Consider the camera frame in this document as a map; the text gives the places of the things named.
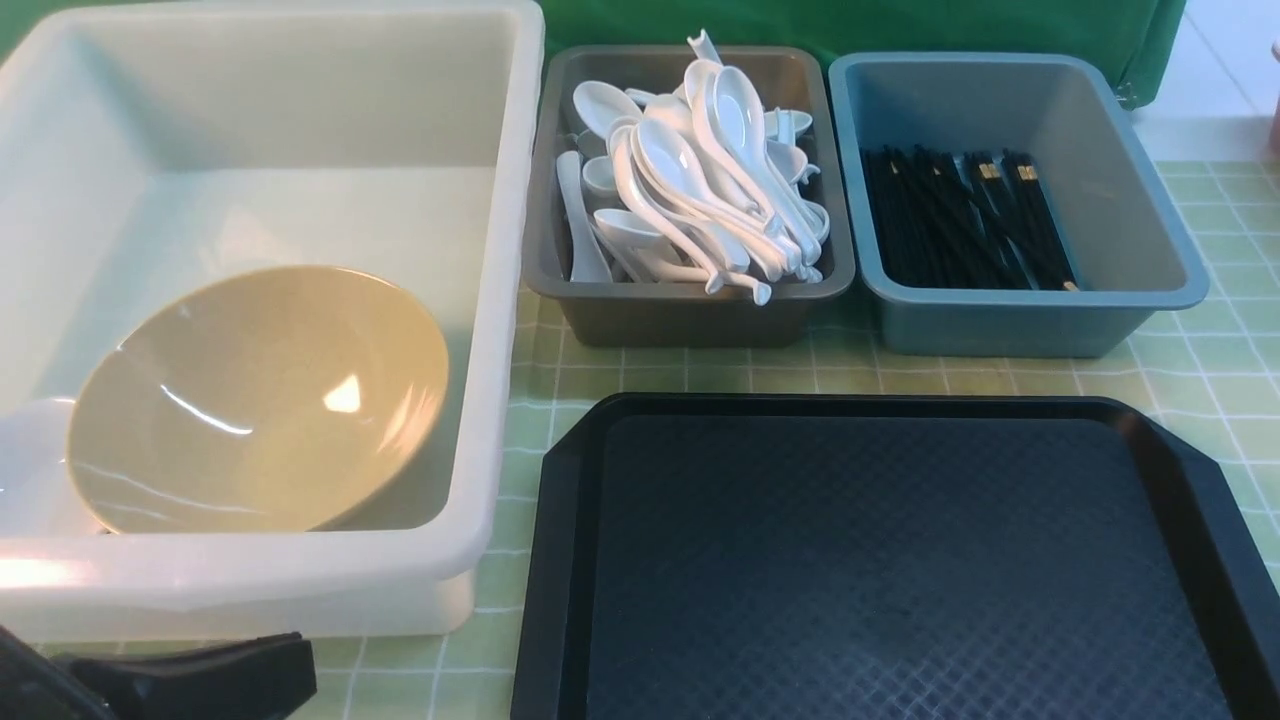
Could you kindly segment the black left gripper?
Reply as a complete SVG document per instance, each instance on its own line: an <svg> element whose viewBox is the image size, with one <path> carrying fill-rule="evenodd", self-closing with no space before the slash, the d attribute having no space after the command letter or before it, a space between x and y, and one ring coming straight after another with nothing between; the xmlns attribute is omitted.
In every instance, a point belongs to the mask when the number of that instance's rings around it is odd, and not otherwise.
<svg viewBox="0 0 1280 720"><path fill-rule="evenodd" d="M3 719L288 719L317 692L300 633L165 653L59 653L1 629Z"/></svg>

